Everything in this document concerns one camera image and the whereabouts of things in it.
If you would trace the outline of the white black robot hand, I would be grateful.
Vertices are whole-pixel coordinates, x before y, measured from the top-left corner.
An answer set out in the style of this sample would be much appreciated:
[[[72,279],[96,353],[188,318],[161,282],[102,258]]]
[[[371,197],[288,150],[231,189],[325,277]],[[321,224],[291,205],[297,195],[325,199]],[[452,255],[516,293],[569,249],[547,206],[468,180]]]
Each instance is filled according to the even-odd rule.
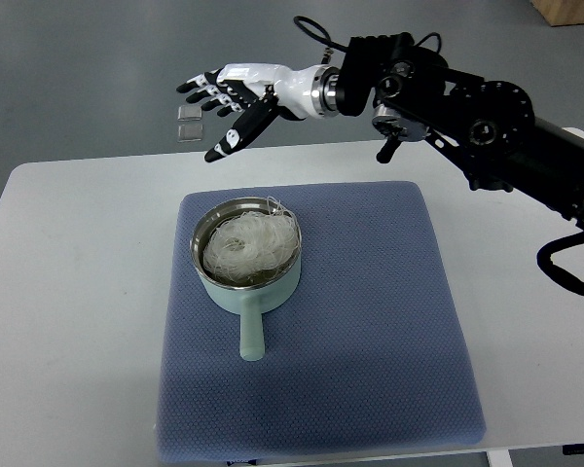
[[[289,121],[336,116],[338,70],[318,64],[293,70],[280,64],[231,63],[203,72],[176,88],[189,104],[221,118],[238,118],[204,156],[217,162],[249,146],[278,117]]]

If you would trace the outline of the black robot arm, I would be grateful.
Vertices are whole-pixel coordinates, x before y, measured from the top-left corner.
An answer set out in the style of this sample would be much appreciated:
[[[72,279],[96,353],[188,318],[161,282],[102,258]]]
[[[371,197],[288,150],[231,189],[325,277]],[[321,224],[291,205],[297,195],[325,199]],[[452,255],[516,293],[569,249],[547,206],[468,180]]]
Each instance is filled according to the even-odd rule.
[[[405,141],[424,141],[465,176],[471,190],[520,191],[572,220],[577,232],[541,247],[538,267],[584,297],[584,282],[553,256],[584,244],[584,139],[537,118],[527,93],[451,68],[408,33],[354,37],[344,62],[319,82],[320,109],[345,116],[374,108],[390,162]]]

